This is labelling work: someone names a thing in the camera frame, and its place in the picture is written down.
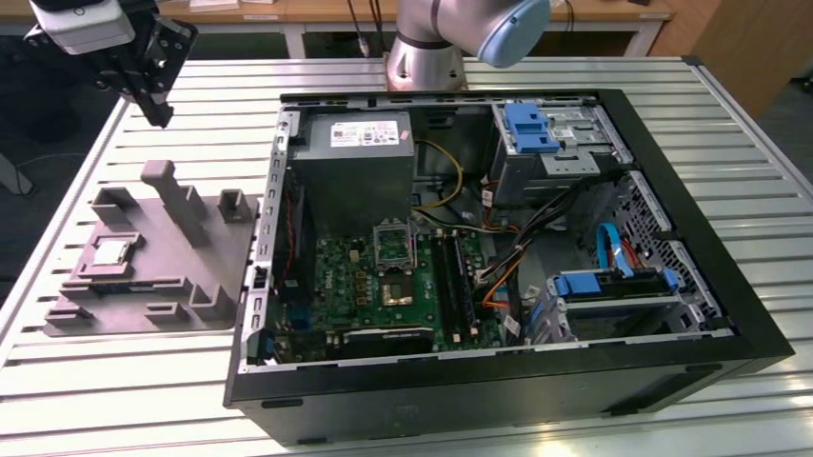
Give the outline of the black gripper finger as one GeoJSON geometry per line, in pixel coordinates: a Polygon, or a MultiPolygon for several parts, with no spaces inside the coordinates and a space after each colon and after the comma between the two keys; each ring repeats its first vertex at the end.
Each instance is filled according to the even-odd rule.
{"type": "Polygon", "coordinates": [[[155,44],[158,48],[154,57],[154,103],[158,107],[154,125],[165,128],[173,118],[173,107],[169,96],[182,67],[191,54],[198,38],[197,26],[185,21],[166,17],[158,19],[158,34],[155,44]]]}
{"type": "Polygon", "coordinates": [[[133,82],[127,74],[113,70],[103,70],[99,73],[99,80],[110,89],[115,89],[118,94],[133,104],[135,104],[151,125],[159,124],[159,108],[151,97],[151,92],[143,82],[133,82]]]}

